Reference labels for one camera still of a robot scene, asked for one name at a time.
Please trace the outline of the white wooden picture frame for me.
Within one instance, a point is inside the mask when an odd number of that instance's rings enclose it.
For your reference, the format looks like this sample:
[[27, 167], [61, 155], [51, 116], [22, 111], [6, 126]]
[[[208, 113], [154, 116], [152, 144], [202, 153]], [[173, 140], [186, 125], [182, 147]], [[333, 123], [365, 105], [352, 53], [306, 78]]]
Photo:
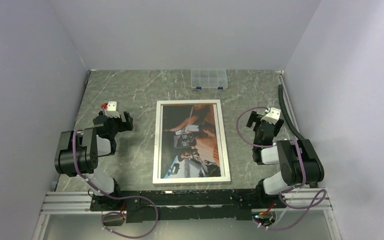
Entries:
[[[163, 105], [188, 105], [188, 104], [215, 104], [216, 105], [216, 125], [217, 139], [220, 151], [220, 163], [222, 177], [200, 177], [200, 178], [160, 178], [160, 138], [161, 138], [161, 116]], [[218, 99], [205, 100], [159, 100], [156, 108], [156, 124], [155, 124], [155, 143], [154, 143], [154, 161], [153, 161], [153, 179], [154, 185], [210, 185], [210, 184], [227, 184], [231, 181], [229, 158], [227, 153], [227, 144], [223, 123], [223, 115], [221, 102]]]

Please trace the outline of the printed photo poster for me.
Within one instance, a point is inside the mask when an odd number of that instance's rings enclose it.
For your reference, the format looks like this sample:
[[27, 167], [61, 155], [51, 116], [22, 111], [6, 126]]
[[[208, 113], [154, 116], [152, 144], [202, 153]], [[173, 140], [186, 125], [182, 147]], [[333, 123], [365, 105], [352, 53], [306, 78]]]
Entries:
[[162, 106], [161, 179], [222, 177], [215, 104]]

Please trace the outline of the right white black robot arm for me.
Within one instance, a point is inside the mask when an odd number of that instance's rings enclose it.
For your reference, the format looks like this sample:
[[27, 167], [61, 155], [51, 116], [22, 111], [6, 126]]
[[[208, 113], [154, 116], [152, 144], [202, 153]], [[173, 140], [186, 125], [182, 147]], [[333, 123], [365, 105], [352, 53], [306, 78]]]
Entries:
[[274, 195], [317, 184], [325, 177], [324, 167], [309, 139], [274, 141], [284, 123], [280, 113], [277, 108], [266, 110], [265, 114], [252, 110], [246, 123], [255, 133], [251, 143], [253, 161], [280, 167], [276, 174], [257, 184], [255, 202], [262, 208], [274, 201]]

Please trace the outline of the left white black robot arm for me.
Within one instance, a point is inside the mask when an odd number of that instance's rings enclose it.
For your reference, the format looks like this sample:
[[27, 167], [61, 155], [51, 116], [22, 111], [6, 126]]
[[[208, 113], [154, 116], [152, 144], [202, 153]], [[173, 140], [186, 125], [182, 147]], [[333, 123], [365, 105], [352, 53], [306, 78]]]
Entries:
[[103, 196], [103, 203], [110, 210], [122, 206], [123, 196], [116, 180], [98, 165], [100, 157], [115, 154], [116, 135], [133, 130], [133, 118], [127, 111], [123, 115], [103, 110], [93, 119], [93, 127], [62, 132], [54, 157], [54, 166], [60, 175], [85, 181], [94, 196]]

